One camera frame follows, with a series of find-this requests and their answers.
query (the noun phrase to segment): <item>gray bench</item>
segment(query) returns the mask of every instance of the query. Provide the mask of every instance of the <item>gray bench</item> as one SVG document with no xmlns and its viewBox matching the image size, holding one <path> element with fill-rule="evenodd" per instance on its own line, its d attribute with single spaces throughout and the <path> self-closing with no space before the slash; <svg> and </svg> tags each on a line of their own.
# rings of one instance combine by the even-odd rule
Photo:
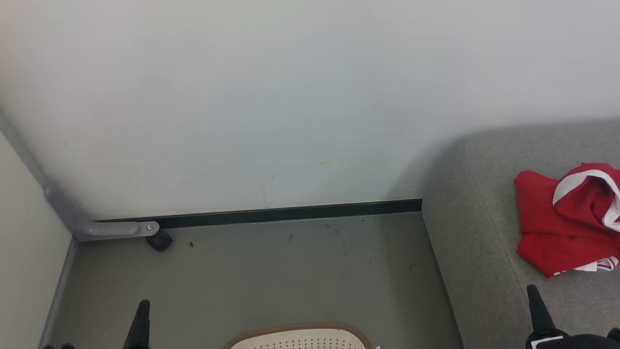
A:
<svg viewBox="0 0 620 349">
<path fill-rule="evenodd" d="M 560 178 L 581 162 L 620 168 L 620 120 L 487 132 L 436 164 L 422 214 L 466 349 L 524 348 L 531 283 L 570 335 L 620 327 L 620 270 L 546 279 L 516 254 L 514 178 L 523 170 Z"/>
</svg>

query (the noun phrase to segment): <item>white wall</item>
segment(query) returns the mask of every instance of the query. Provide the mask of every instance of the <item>white wall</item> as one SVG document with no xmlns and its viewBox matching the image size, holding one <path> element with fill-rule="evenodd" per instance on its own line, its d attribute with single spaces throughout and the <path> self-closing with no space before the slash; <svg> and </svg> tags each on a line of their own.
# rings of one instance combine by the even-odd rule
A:
<svg viewBox="0 0 620 349">
<path fill-rule="evenodd" d="M 617 0 L 1 2 L 0 104 L 99 218 L 420 197 L 459 135 L 620 113 Z"/>
<path fill-rule="evenodd" d="M 71 233 L 0 134 L 0 348 L 36 348 Z"/>
</svg>

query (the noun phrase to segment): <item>folded clothing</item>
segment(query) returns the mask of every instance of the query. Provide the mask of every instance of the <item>folded clothing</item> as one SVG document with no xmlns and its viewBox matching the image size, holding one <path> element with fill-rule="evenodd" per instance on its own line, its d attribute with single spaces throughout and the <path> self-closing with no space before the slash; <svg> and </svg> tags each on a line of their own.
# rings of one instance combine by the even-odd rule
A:
<svg viewBox="0 0 620 349">
<path fill-rule="evenodd" d="M 620 171 L 604 163 L 583 163 L 560 180 L 521 172 L 517 254 L 547 278 L 613 270 L 620 259 L 619 186 Z"/>
</svg>

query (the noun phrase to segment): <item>black rubber foot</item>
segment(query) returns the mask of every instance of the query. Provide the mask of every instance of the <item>black rubber foot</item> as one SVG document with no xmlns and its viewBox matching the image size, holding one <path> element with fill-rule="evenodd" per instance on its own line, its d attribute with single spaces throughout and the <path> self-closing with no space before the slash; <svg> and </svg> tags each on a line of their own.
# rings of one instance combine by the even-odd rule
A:
<svg viewBox="0 0 620 349">
<path fill-rule="evenodd" d="M 146 242 L 153 247 L 153 250 L 163 252 L 172 244 L 172 237 L 163 229 L 159 229 L 155 235 L 146 237 Z"/>
</svg>

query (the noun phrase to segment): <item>floor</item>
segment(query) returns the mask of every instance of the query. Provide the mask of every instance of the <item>floor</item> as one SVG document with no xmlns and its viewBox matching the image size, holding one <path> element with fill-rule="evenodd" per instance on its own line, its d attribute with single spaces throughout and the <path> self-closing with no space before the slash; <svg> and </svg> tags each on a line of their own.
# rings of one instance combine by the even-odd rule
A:
<svg viewBox="0 0 620 349">
<path fill-rule="evenodd" d="M 151 301 L 151 348 L 221 348 L 236 335 L 342 322 L 373 348 L 461 348 L 420 213 L 170 230 L 82 243 L 54 335 L 57 348 L 122 348 Z"/>
</svg>

